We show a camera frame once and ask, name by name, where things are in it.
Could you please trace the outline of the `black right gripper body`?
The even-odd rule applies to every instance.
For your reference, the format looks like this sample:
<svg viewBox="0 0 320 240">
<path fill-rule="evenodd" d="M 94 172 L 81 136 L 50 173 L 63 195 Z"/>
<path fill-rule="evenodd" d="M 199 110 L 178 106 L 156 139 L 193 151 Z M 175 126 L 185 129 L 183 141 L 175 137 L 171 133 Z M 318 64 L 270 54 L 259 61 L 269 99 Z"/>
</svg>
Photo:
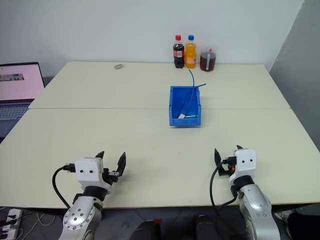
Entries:
<svg viewBox="0 0 320 240">
<path fill-rule="evenodd" d="M 229 176 L 230 177 L 236 170 L 236 164 L 237 164 L 237 157 L 236 156 L 227 157 L 224 160 L 219 158 L 217 160 L 219 176 Z"/>
</svg>

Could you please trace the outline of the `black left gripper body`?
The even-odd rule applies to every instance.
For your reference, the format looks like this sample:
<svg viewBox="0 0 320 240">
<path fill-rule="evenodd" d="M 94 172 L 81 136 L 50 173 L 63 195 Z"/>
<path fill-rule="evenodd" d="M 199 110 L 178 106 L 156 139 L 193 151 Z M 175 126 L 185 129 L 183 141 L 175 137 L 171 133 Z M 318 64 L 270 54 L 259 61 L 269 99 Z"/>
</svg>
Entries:
<svg viewBox="0 0 320 240">
<path fill-rule="evenodd" d="M 119 172 L 118 171 L 109 171 L 108 168 L 103 169 L 102 173 L 102 179 L 105 183 L 112 185 L 113 183 L 116 183 L 119 178 Z"/>
</svg>

